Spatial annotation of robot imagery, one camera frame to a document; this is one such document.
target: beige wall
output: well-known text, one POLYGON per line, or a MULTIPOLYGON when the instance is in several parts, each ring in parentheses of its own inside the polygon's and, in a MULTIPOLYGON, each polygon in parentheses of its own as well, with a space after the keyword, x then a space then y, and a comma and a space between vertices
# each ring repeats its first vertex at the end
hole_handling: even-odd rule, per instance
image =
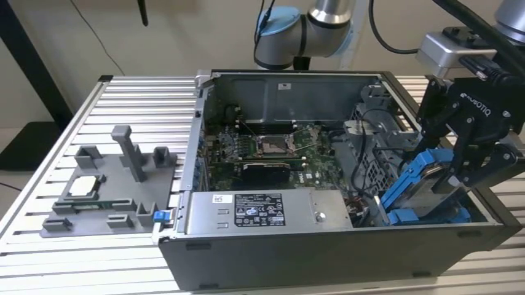
MULTIPOLYGON (((304 12, 312 1, 278 0, 276 4, 296 6, 304 12)), ((127 75, 192 75, 199 68, 255 68, 252 34, 259 0, 147 0, 150 26, 146 28, 135 0, 75 2, 127 75)), ((465 1, 483 17, 490 17, 500 2, 465 1)), ((60 91, 77 108, 99 76, 117 74, 117 69, 69 0, 11 0, 11 5, 60 91)), ((377 0, 375 5, 379 30, 389 43, 399 48, 417 47, 425 32, 458 23, 431 0, 377 0)), ((382 49, 367 20, 365 24, 351 69, 422 74, 413 56, 401 57, 382 49)), ((339 59, 317 58, 311 66, 335 70, 339 59)), ((8 75, 11 70, 0 68, 0 72, 8 75)), ((12 93, 24 96, 21 100, 33 96, 28 90, 4 93, 0 90, 0 105, 12 93)), ((32 114, 41 113, 37 103, 25 103, 32 114)))
POLYGON ((49 120, 44 104, 0 40, 0 128, 49 120))
MULTIPOLYGON (((494 23, 493 15, 501 0, 461 0, 461 2, 489 23, 494 23)), ((431 0, 375 0, 374 16, 383 39, 398 49, 418 48, 426 32, 461 25, 461 22, 431 0)), ((426 73, 414 55, 397 55, 383 49, 371 33, 369 18, 366 18, 351 69, 385 70, 402 75, 426 73)))
MULTIPOLYGON (((254 69, 259 0, 75 0, 125 75, 192 75, 199 68, 254 69)), ((312 1, 278 0, 304 12, 312 1)), ((68 0, 11 0, 64 96, 79 106, 101 74, 117 74, 68 0)), ((315 69, 337 69, 319 58, 315 69)))

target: cable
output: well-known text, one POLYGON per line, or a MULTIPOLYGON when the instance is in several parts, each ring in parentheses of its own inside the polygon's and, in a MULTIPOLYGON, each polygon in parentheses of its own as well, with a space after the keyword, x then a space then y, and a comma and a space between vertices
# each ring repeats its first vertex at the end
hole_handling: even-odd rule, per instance
POLYGON ((377 26, 375 26, 375 18, 374 18, 374 3, 375 0, 370 0, 370 4, 369 4, 369 19, 370 19, 370 28, 371 28, 371 32, 374 33, 375 39, 379 42, 379 44, 382 45, 382 47, 385 47, 385 49, 393 53, 397 54, 415 54, 418 52, 418 49, 395 49, 394 47, 391 47, 386 41, 383 40, 383 38, 379 35, 379 31, 377 30, 377 26))
POLYGON ((104 50, 107 57, 112 60, 112 62, 113 62, 113 64, 116 65, 117 70, 120 71, 121 75, 125 76, 124 71, 121 70, 121 67, 117 65, 115 59, 113 59, 112 56, 109 55, 109 52, 107 52, 104 43, 101 42, 99 35, 96 34, 96 32, 95 32, 92 26, 89 25, 88 20, 87 20, 85 17, 83 16, 79 7, 76 6, 73 0, 69 0, 69 2, 71 2, 71 5, 75 7, 75 10, 76 10, 76 12, 79 13, 80 18, 84 20, 84 23, 88 25, 89 30, 92 31, 92 33, 93 33, 93 35, 95 35, 95 37, 96 37, 96 40, 99 40, 101 49, 104 50))
POLYGON ((256 44, 256 32, 258 32, 258 27, 259 27, 260 14, 263 14, 263 9, 264 9, 264 0, 260 1, 259 14, 256 15, 256 20, 255 20, 254 44, 256 44))
POLYGON ((259 18, 260 18, 260 15, 263 14, 264 0, 262 0, 262 3, 260 3, 260 10, 259 10, 258 18, 256 18, 256 24, 258 25, 255 26, 254 61, 256 61, 256 58, 255 58, 256 47, 259 45, 260 36, 263 35, 263 30, 264 30, 264 28, 266 28, 266 26, 268 24, 268 19, 270 19, 271 9, 272 9, 272 5, 274 4, 275 4, 275 0, 271 0, 268 9, 266 10, 264 16, 263 16, 263 18, 260 20, 260 23, 259 23, 259 18))
POLYGON ((367 114, 369 112, 371 112, 371 111, 381 111, 381 112, 385 112, 385 113, 387 113, 387 114, 393 117, 393 119, 395 120, 394 114, 393 114, 387 109, 381 109, 381 108, 371 108, 371 109, 367 109, 367 110, 362 113, 362 115, 361 115, 361 120, 365 119, 366 114, 367 114))
POLYGON ((397 177, 401 176, 401 172, 403 172, 403 166, 406 163, 407 163, 406 159, 401 161, 399 166, 397 167, 397 177))
POLYGON ((11 185, 8 185, 8 184, 5 184, 5 183, 0 183, 0 186, 5 186, 5 187, 8 187, 8 188, 11 188, 11 189, 13 189, 13 190, 16 190, 16 191, 19 191, 19 192, 21 192, 23 190, 21 189, 19 189, 17 187, 15 187, 15 186, 11 186, 11 185))
POLYGON ((525 77, 525 56, 512 45, 505 35, 501 34, 459 1, 433 1, 494 47, 497 52, 508 61, 508 66, 514 70, 516 74, 520 74, 521 77, 525 77))

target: metal slotted table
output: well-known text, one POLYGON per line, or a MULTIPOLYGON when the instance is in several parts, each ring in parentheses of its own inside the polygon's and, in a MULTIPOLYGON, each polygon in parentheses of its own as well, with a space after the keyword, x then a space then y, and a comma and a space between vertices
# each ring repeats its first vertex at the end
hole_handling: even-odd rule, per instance
MULTIPOLYGON (((401 76, 417 102, 423 77, 401 76)), ((41 222, 73 172, 73 154, 95 144, 120 152, 115 125, 132 128, 143 152, 167 146, 178 154, 170 202, 178 202, 190 123, 194 77, 115 77, 99 82, 68 129, 0 221, 0 292, 5 294, 184 294, 150 234, 41 238, 41 222)), ((525 224, 525 174, 492 190, 525 224)), ((494 251, 467 255, 438 278, 349 285, 238 291, 222 294, 525 294, 525 230, 494 251)))

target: warning label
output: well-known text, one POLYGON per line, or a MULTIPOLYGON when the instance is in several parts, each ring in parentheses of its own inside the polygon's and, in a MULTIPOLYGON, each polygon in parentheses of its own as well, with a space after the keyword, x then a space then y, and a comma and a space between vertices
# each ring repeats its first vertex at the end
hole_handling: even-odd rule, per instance
POLYGON ((235 225, 284 226, 284 207, 280 194, 235 195, 235 225))

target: robotic arm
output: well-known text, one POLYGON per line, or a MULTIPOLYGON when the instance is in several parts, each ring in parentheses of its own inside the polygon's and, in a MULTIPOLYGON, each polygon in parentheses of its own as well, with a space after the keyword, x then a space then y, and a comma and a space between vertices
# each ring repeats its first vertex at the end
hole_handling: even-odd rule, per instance
POLYGON ((421 140, 407 154, 411 163, 382 197, 387 211, 410 208, 418 218, 458 189, 492 187, 525 171, 517 139, 525 121, 525 1, 502 2, 500 31, 457 0, 434 2, 467 28, 427 34, 418 60, 435 76, 465 68, 471 77, 430 79, 417 116, 421 140), (438 148, 449 132, 458 137, 451 153, 438 148))

